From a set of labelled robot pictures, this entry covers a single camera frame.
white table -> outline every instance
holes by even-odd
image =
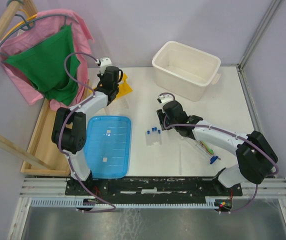
[[[119,115],[132,121],[132,140],[127,176],[215,176],[225,167],[237,163],[231,153],[210,145],[221,160],[210,164],[209,159],[182,140],[175,130],[162,132],[162,145],[147,146],[145,132],[151,127],[161,128],[156,111],[161,108],[158,94],[168,92],[155,83],[152,67],[124,67],[133,92],[124,96],[128,108],[117,109]],[[89,79],[98,83],[97,68],[89,68]],[[239,133],[251,133],[253,125],[243,94],[237,69],[220,67],[221,77],[217,84],[210,85],[198,102],[176,95],[188,115],[204,118],[213,125]],[[121,99],[112,104],[122,106]],[[101,110],[97,115],[104,115]]]

white bin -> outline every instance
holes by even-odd
[[[153,57],[152,65],[157,85],[194,102],[221,76],[217,56],[176,41],[167,42]]]

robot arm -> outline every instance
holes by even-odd
[[[190,115],[183,111],[182,105],[170,96],[160,96],[162,109],[156,111],[162,130],[174,128],[181,136],[197,141],[204,141],[225,149],[237,157],[238,164],[222,169],[214,178],[226,188],[235,184],[250,181],[260,184],[271,173],[272,163],[245,141],[220,131],[202,117]],[[236,136],[247,139],[263,150],[275,163],[278,158],[262,133],[253,131],[251,134],[236,133]]]
[[[67,124],[72,124],[72,127],[64,126],[61,148],[69,156],[75,172],[82,181],[85,181],[91,173],[85,160],[85,155],[81,151],[87,140],[88,120],[116,98],[119,93],[118,83],[123,76],[122,70],[112,66],[108,57],[101,58],[99,65],[100,73],[97,76],[100,81],[94,89],[95,96],[91,95],[70,108],[60,107],[56,112],[51,136],[52,142],[59,147],[59,137],[64,121],[70,112],[78,108],[67,121]],[[76,179],[74,172],[71,173],[71,176]]]

clothing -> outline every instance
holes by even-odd
[[[5,62],[20,69],[45,98],[70,105],[79,89],[64,69],[64,60],[70,53],[74,53],[72,28],[67,25],[36,46],[9,56]],[[71,56],[66,63],[70,74],[75,76],[80,65],[77,57]]]
[[[67,18],[66,20],[67,25],[72,23],[71,29],[74,50],[75,52],[92,53],[88,40],[91,39],[93,41],[93,38],[84,20],[77,13],[67,9],[52,9],[37,13],[37,17],[42,17],[49,14],[65,14],[76,19],[79,24],[70,18]],[[44,41],[48,37],[58,33],[64,23],[64,16],[51,16],[40,19],[35,22],[35,27],[31,30],[25,31],[21,35],[6,40],[0,48],[0,52],[11,56],[26,51],[41,41]],[[80,65],[77,68],[77,79],[82,83],[86,83],[88,81],[87,61],[83,55],[78,54],[76,57],[80,62]],[[7,63],[2,63],[2,61],[5,61],[6,59],[6,56],[0,55],[0,65],[3,67],[6,74],[18,88],[28,104],[33,105],[36,101],[42,99],[43,95],[34,89],[24,73],[22,73],[16,67],[13,67]],[[84,89],[84,86],[78,85],[77,95],[70,106],[73,106],[82,100]],[[67,106],[63,103],[57,102],[54,99],[50,101],[50,108],[52,110],[56,111],[60,107]]]

pink shirt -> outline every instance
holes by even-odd
[[[38,18],[49,14],[65,14],[77,20],[78,23],[70,18],[67,18],[66,20],[67,25],[72,23],[74,51],[85,52],[88,54],[92,53],[88,40],[91,39],[93,41],[93,38],[84,20],[76,12],[68,9],[52,9],[38,12],[36,17]],[[31,30],[25,31],[18,36],[6,40],[0,48],[0,53],[4,53],[10,56],[19,54],[59,32],[61,27],[64,25],[64,22],[64,16],[51,16],[37,20],[35,22],[35,27]],[[87,61],[83,55],[78,54],[76,57],[80,62],[76,72],[77,80],[86,84],[88,81]],[[42,99],[44,96],[32,87],[30,81],[20,70],[7,63],[2,63],[2,61],[4,61],[6,58],[6,56],[0,55],[0,65],[3,67],[6,74],[15,84],[28,104],[33,105],[37,100]],[[84,86],[80,84],[78,85],[76,97],[70,106],[73,106],[82,100],[84,88]],[[63,103],[54,99],[50,101],[49,106],[54,111],[60,107],[67,107]]]

